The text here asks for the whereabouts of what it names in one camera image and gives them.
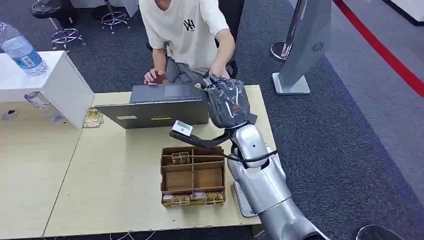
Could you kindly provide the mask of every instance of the gray laptop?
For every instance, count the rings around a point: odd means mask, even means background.
[[[205,91],[188,84],[138,85],[128,104],[95,108],[124,129],[168,127],[176,120],[189,125],[207,124]]]

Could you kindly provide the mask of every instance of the robotic arm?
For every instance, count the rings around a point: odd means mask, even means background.
[[[225,155],[228,168],[272,239],[304,240],[318,235],[320,239],[330,240],[293,202],[278,153],[265,143],[255,126],[256,116],[250,114],[243,83],[215,75],[203,81],[210,118],[218,128],[224,129],[223,135],[212,140],[200,139],[191,134],[193,127],[179,121],[169,135],[205,148],[227,140],[232,142],[231,154]]]

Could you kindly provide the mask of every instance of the plastic bottle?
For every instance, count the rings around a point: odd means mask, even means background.
[[[14,27],[0,21],[0,48],[31,76],[44,73],[47,65],[31,43]]]
[[[57,110],[53,104],[39,91],[33,91],[30,94],[24,95],[25,99],[30,102],[36,109],[42,111],[44,115],[51,121],[56,122],[64,116]]]

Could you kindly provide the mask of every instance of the red line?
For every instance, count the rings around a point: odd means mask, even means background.
[[[399,59],[395,57],[374,34],[359,20],[343,0],[333,0],[349,22],[358,30],[371,47],[386,61],[387,64],[421,97],[424,97],[424,83]]]

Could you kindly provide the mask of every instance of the black cable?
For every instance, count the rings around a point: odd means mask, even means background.
[[[230,159],[230,160],[233,160],[233,161],[236,161],[236,162],[240,162],[240,163],[253,163],[253,162],[260,161],[262,159],[267,159],[267,158],[269,158],[270,156],[272,156],[274,154],[277,154],[277,150],[274,150],[274,151],[269,152],[269,153],[267,153],[265,155],[262,155],[262,156],[259,156],[259,157],[255,157],[255,158],[251,158],[251,159],[241,159],[241,158],[237,158],[237,157],[232,157],[232,156],[225,155],[224,153],[220,153],[219,155],[221,155],[223,157],[226,157],[227,159]]]

